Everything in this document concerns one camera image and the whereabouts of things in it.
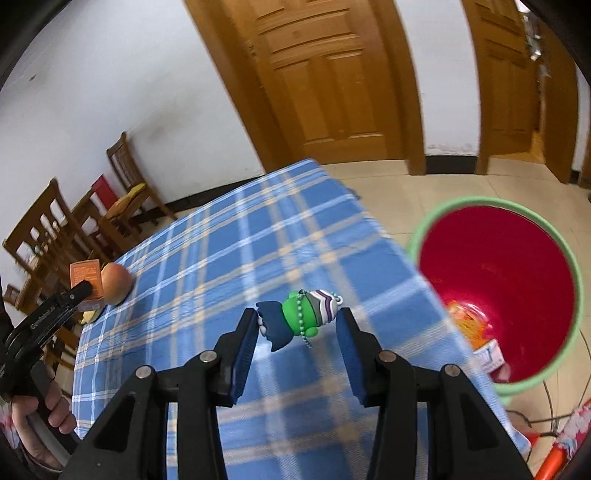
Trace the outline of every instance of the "black baseboard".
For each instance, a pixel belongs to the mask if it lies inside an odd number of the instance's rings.
[[[475,155],[427,155],[427,175],[471,174],[476,172]]]
[[[222,185],[221,187],[215,187],[214,189],[205,190],[204,192],[194,193],[188,197],[184,197],[173,202],[168,202],[166,206],[170,208],[174,213],[182,212],[183,210],[189,210],[190,208],[197,208],[211,202],[222,195],[231,192],[233,189],[237,189],[250,181],[256,180],[258,177],[254,177],[247,180],[235,181],[228,185]],[[158,207],[152,208],[145,213],[140,213],[134,216],[134,221],[137,223],[151,222],[164,216],[162,210]]]
[[[581,175],[581,172],[576,171],[576,170],[570,170],[569,183],[577,184],[579,182],[580,175]]]

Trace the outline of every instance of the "screw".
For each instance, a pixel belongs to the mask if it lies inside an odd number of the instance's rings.
[[[389,364],[396,360],[396,354],[392,350],[382,350],[380,353],[378,353],[378,358],[382,362],[386,362]]]
[[[135,376],[138,378],[147,378],[152,373],[152,369],[148,365],[143,365],[135,371]]]
[[[204,363],[208,364],[213,362],[217,358],[217,353],[213,350],[205,350],[199,354],[199,359]]]
[[[457,377],[458,375],[460,375],[460,367],[454,364],[447,364],[443,371],[445,373],[447,373],[450,377]]]

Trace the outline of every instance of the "yellow cushion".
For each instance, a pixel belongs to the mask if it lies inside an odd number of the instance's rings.
[[[145,183],[138,183],[128,192],[127,195],[121,197],[113,204],[113,206],[105,214],[105,218],[107,220],[111,220],[112,218],[122,215],[127,210],[127,207],[129,206],[131,201],[134,198],[136,198],[140,193],[142,193],[145,190],[145,188]]]

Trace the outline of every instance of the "blue plaid tablecloth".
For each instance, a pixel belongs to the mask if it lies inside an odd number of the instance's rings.
[[[80,436],[144,364],[183,365],[234,330],[242,311],[290,291],[326,288],[362,330],[412,364],[453,362],[471,378],[521,449],[487,375],[403,250],[354,196],[305,160],[244,185],[174,222],[119,263],[135,276],[125,302],[84,328],[73,411]],[[335,324],[309,349],[299,338],[271,353],[259,337],[238,404],[220,408],[230,479],[364,479],[377,420],[352,395]],[[176,408],[168,422],[168,478],[176,478]],[[426,478],[426,409],[419,405],[417,478]]]

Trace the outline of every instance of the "toy figure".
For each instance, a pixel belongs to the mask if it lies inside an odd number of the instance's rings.
[[[256,304],[259,330],[272,343],[272,352],[285,347],[294,335],[311,346],[308,338],[318,334],[318,327],[332,322],[342,304],[342,297],[327,290],[303,289],[291,292],[283,304],[260,301]]]

